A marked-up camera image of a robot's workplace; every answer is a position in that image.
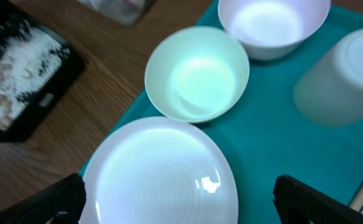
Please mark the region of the white round plate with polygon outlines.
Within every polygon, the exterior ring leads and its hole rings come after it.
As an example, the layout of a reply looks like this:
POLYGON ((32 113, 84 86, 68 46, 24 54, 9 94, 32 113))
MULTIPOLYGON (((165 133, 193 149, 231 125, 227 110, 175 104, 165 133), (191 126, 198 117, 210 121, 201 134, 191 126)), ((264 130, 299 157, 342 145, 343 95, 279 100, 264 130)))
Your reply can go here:
POLYGON ((83 174, 81 223, 227 224, 238 195, 220 148, 199 128, 162 116, 111 133, 83 174))

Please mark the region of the white bowl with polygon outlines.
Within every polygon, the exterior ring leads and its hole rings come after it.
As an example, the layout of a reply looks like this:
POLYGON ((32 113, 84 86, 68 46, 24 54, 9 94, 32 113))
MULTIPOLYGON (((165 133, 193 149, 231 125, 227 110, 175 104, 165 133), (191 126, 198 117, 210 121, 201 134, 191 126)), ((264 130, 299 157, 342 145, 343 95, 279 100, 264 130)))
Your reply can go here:
POLYGON ((294 51, 324 23, 331 0, 220 0, 222 27, 253 60, 276 60, 294 51))
POLYGON ((250 62, 224 30, 196 26, 166 37, 144 72, 150 102, 168 118, 204 123, 226 113, 243 95, 250 62))

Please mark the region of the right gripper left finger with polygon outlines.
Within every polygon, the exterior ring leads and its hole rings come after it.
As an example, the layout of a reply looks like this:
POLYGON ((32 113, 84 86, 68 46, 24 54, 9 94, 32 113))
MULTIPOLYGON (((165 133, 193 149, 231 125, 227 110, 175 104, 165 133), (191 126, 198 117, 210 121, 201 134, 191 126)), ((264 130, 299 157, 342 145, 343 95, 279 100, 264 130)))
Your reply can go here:
POLYGON ((78 224, 87 201, 85 183, 74 173, 0 212, 0 224, 78 224))

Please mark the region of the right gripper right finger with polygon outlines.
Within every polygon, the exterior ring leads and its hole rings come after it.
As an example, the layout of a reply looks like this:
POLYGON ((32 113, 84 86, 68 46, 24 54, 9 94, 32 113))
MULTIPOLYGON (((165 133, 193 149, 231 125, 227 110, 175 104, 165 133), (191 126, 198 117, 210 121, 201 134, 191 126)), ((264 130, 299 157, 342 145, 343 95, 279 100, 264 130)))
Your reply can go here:
POLYGON ((363 224, 363 214, 290 175, 277 177, 273 195, 282 224, 363 224))

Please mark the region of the white paper cup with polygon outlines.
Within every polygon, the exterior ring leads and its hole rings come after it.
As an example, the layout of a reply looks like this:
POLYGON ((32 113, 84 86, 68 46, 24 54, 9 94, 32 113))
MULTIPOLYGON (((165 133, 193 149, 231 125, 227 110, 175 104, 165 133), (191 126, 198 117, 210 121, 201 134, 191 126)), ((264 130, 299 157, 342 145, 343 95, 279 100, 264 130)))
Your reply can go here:
POLYGON ((363 29, 343 37, 297 81, 293 100, 322 126, 341 128, 363 118, 363 29))

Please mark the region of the rice food scraps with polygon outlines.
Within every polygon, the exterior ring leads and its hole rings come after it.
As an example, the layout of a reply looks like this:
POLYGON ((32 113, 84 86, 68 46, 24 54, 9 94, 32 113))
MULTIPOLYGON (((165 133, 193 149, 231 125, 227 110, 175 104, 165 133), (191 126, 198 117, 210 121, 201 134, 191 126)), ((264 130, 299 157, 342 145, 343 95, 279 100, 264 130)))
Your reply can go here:
POLYGON ((29 105, 20 99, 25 93, 37 93, 62 61, 52 50, 62 47, 55 39, 38 28, 23 36, 5 40, 4 54, 0 57, 0 130, 7 130, 29 105))

